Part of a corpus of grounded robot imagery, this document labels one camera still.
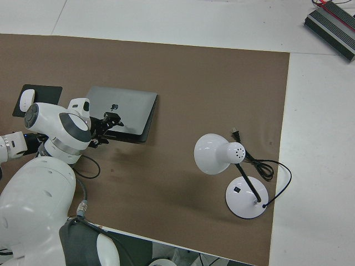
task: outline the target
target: white table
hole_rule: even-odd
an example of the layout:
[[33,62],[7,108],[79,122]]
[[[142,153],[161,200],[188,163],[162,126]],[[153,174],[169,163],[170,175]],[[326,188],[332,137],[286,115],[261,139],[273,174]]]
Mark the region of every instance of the white table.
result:
[[[342,7],[355,14],[355,1]],[[294,179],[275,202],[270,266],[352,265],[355,63],[303,26],[314,8],[310,0],[0,0],[0,33],[290,52],[280,161]],[[278,189],[287,178],[280,170]]]

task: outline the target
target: lamp arm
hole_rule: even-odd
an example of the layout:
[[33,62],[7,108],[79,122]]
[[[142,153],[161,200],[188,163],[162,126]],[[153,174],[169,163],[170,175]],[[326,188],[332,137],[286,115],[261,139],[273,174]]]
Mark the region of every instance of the lamp arm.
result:
[[249,188],[251,189],[251,191],[254,193],[256,199],[258,202],[261,202],[261,198],[259,193],[257,193],[256,189],[254,188],[253,184],[250,182],[248,176],[245,174],[243,168],[240,166],[239,163],[236,163],[235,166],[238,168],[240,174],[242,175],[242,177],[244,178],[245,182],[248,184]]

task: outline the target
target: brown mat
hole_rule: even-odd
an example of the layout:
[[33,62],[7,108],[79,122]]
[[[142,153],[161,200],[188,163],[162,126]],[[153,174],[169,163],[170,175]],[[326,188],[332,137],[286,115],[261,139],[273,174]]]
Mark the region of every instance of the brown mat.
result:
[[[65,107],[93,85],[155,91],[159,100],[145,144],[111,141],[85,153],[102,167],[99,178],[85,182],[87,217],[141,236],[268,265],[273,205],[253,220],[234,216],[225,189],[239,176],[237,169],[205,175],[193,151],[206,133],[232,141],[235,126],[252,155],[277,160],[288,59],[288,53],[0,35],[0,134],[24,130],[23,120],[11,115],[24,84],[62,86],[59,104]],[[3,164],[1,186],[28,160]],[[82,159],[77,169],[84,168],[88,175],[96,172]],[[262,182],[273,196],[276,178]],[[77,188],[71,214],[81,197]]]

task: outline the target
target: white mouse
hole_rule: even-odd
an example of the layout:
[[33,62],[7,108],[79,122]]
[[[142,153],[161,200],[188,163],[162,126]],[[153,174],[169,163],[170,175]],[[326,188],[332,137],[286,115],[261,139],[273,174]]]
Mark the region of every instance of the white mouse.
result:
[[33,104],[34,101],[34,90],[25,90],[20,98],[20,110],[27,112],[28,108]]

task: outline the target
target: silver laptop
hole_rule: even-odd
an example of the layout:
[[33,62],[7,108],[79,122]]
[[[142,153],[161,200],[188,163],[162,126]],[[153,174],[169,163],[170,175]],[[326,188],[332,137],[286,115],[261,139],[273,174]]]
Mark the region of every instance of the silver laptop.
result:
[[87,98],[90,100],[90,116],[102,119],[105,112],[114,112],[121,117],[124,126],[114,126],[105,137],[144,142],[148,136],[157,93],[150,91],[92,87]]

